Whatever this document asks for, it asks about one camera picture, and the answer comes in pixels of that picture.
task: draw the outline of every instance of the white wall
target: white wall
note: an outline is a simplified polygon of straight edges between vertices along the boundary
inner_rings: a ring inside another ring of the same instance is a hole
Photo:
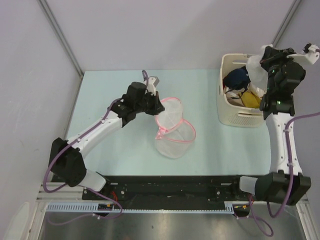
[[[319,0],[303,1],[277,47],[292,47],[296,52],[309,42],[320,47],[319,9]],[[294,93],[296,116],[320,112],[320,61],[305,69],[306,77]],[[307,196],[320,224],[320,116],[296,121],[294,131],[299,163],[312,181]]]
[[[0,239],[37,197],[80,79],[36,0],[0,1]]]
[[[83,70],[216,69],[256,53],[293,0],[48,0]]]

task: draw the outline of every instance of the white plastic basket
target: white plastic basket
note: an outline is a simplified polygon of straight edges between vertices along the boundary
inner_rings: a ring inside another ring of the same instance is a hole
[[[227,101],[224,94],[223,79],[232,70],[246,65],[250,55],[226,54],[222,57],[220,79],[217,82],[216,104],[221,123],[229,126],[256,128],[264,122],[262,111],[257,108],[235,106]]]

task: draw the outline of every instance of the robotic arm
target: robotic arm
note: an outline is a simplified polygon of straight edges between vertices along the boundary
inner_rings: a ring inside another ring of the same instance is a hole
[[[267,91],[260,110],[270,137],[270,173],[259,179],[242,176],[239,183],[242,191],[255,195],[259,201],[279,204],[286,201],[287,205],[295,205],[311,187],[310,177],[303,176],[298,162],[293,123],[287,126],[295,115],[292,94],[306,75],[299,63],[314,64],[319,59],[316,45],[308,43],[303,52],[297,54],[292,48],[279,50],[267,46],[260,61],[261,67],[268,72]]]
[[[133,82],[126,94],[112,102],[106,114],[83,132],[67,140],[53,141],[49,165],[51,171],[70,187],[81,185],[99,192],[107,180],[97,172],[86,169],[84,158],[107,135],[123,128],[138,113],[158,115],[165,110],[156,86],[159,79],[142,71],[144,82]]]

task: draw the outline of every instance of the white table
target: white table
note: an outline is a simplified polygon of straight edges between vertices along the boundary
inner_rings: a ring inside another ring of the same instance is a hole
[[[196,129],[193,146],[179,159],[155,149],[154,117],[139,113],[135,120],[108,136],[85,158],[88,169],[103,175],[264,175],[271,154],[268,129],[226,126],[219,122],[216,101],[218,69],[149,70],[157,76],[160,99],[177,97],[184,118]],[[68,138],[101,117],[111,101],[127,92],[131,82],[143,80],[141,71],[86,71]]]

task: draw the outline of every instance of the metal floor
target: metal floor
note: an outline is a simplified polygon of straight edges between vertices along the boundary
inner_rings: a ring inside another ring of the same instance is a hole
[[[252,219],[236,220],[230,214],[127,213],[112,220],[84,217],[63,226],[50,225],[46,218],[39,240],[305,240],[297,209],[271,219],[265,204],[255,204],[256,215],[269,222],[273,237],[264,236]],[[83,213],[49,214],[55,223]]]

